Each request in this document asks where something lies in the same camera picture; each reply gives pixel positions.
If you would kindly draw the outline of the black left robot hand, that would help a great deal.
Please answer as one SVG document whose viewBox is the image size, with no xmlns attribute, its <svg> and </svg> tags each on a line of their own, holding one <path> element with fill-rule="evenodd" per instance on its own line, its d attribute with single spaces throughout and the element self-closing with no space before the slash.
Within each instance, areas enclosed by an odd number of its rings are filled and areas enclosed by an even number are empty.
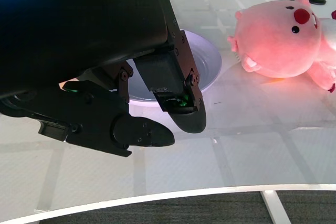
<svg viewBox="0 0 336 224">
<path fill-rule="evenodd" d="M 166 126 L 131 116 L 135 71 L 181 130 L 204 131 L 198 69 L 170 0 L 1 0 L 1 114 L 124 157 L 173 145 Z"/>
</svg>

